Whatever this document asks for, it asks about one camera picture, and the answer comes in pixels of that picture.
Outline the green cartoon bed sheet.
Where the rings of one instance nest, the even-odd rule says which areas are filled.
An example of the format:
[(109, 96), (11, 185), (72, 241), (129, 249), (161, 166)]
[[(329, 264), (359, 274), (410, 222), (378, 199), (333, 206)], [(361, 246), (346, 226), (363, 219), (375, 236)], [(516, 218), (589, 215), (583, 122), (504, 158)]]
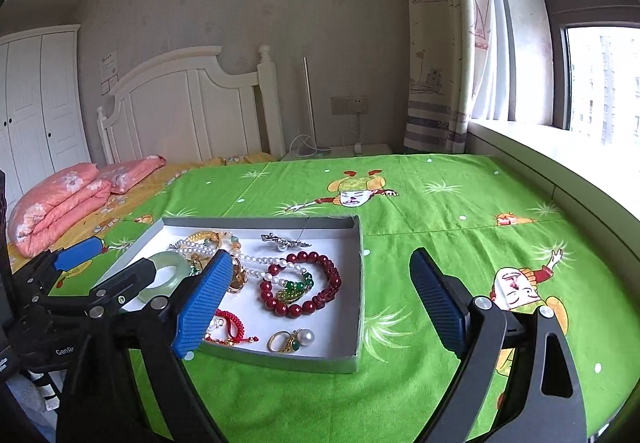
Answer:
[(344, 216), (363, 197), (361, 364), (344, 376), (289, 373), (198, 355), (188, 371), (233, 442), (410, 442), (457, 367), (409, 277), (425, 248), (475, 295), (498, 297), (502, 270), (558, 312), (574, 356), (587, 429), (597, 431), (639, 378), (639, 302), (544, 193), (494, 159), (398, 155), (194, 169), (117, 222), (107, 251), (58, 282), (89, 290), (150, 224), (171, 218)]

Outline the yellow floral bed sheet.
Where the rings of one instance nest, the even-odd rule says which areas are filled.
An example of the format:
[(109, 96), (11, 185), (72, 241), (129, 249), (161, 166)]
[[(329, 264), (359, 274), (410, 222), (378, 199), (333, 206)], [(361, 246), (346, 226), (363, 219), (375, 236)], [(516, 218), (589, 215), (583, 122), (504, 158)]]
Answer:
[[(100, 238), (104, 237), (106, 232), (117, 222), (124, 220), (134, 209), (141, 206), (156, 194), (167, 190), (169, 185), (185, 176), (191, 170), (236, 164), (265, 163), (272, 162), (273, 159), (274, 157), (267, 153), (254, 153), (228, 158), (214, 157), (205, 160), (205, 162), (182, 164), (166, 162), (165, 166), (152, 172), (149, 177), (146, 177), (128, 192), (122, 195), (111, 196), (102, 208), (93, 211), (92, 214), (72, 226), (48, 249), (67, 247), (92, 235)], [(8, 252), (11, 269), (13, 271), (21, 269), (30, 259), (34, 258), (28, 259), (23, 257), (11, 244), (10, 240), (8, 241)]]

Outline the pink folded quilt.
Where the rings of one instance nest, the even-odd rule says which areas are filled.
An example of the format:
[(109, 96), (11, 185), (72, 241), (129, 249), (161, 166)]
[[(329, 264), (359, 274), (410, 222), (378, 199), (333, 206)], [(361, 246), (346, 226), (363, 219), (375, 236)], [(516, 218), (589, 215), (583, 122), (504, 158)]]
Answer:
[(128, 192), (165, 165), (163, 157), (150, 155), (102, 169), (79, 163), (55, 172), (14, 206), (6, 227), (9, 240), (23, 257), (35, 257), (111, 196)]

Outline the wall power socket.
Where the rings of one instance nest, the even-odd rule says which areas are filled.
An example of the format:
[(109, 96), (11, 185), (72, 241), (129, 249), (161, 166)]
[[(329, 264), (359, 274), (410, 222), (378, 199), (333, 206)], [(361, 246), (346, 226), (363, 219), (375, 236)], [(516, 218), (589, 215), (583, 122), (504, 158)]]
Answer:
[(365, 115), (367, 112), (367, 96), (332, 96), (331, 98), (331, 113), (334, 116)]

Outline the grey shallow cardboard tray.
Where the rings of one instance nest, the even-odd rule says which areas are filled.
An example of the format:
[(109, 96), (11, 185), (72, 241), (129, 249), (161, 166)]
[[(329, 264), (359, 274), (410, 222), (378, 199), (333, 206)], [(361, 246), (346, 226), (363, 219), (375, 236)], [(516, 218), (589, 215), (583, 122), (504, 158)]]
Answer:
[[(299, 238), (277, 251), (260, 235)], [(360, 222), (355, 217), (158, 219), (106, 271), (113, 276), (163, 251), (183, 255), (191, 275), (218, 251), (232, 278), (201, 344), (242, 363), (309, 373), (357, 371), (363, 307)]]

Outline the silver rhinestone brooch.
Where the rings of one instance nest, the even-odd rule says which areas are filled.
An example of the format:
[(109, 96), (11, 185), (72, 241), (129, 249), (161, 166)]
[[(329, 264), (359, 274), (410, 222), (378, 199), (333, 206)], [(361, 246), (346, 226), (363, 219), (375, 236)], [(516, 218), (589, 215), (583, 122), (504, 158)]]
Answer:
[(308, 248), (311, 247), (310, 243), (302, 241), (299, 238), (288, 238), (278, 236), (273, 233), (267, 233), (260, 235), (260, 240), (264, 243), (271, 243), (276, 246), (277, 251), (287, 251), (294, 248)]

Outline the pale green jade bangle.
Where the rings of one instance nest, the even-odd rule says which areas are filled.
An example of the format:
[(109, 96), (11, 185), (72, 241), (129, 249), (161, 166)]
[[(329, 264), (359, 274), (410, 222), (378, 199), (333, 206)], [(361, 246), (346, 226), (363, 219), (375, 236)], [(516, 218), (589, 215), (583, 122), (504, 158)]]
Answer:
[(143, 303), (151, 301), (156, 296), (170, 296), (178, 285), (191, 275), (190, 264), (178, 252), (159, 252), (151, 255), (149, 260), (154, 264), (156, 274), (154, 281), (138, 295), (138, 299)]

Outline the white wardrobe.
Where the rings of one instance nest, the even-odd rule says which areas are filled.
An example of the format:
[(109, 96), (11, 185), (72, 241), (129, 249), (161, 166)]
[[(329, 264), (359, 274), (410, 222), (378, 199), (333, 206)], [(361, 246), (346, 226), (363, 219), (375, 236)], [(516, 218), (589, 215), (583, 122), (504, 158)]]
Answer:
[(79, 27), (25, 30), (1, 38), (1, 170), (6, 206), (66, 167), (88, 162), (82, 122)]

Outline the white wooden headboard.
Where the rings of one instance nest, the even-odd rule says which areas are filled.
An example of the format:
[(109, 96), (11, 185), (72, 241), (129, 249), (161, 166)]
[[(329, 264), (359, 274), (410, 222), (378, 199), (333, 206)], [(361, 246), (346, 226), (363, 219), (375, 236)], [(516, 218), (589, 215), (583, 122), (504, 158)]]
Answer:
[(266, 44), (252, 72), (231, 75), (222, 47), (182, 48), (145, 61), (111, 88), (113, 113), (98, 109), (106, 162), (149, 155), (169, 163), (213, 157), (286, 154), (276, 63)]

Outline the patterned window curtain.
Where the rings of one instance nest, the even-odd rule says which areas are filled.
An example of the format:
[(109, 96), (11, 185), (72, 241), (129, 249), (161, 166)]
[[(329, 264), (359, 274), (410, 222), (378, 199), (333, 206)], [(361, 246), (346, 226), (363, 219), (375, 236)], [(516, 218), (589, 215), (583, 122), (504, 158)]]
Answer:
[(509, 116), (504, 0), (408, 0), (410, 153), (464, 151), (469, 122)]

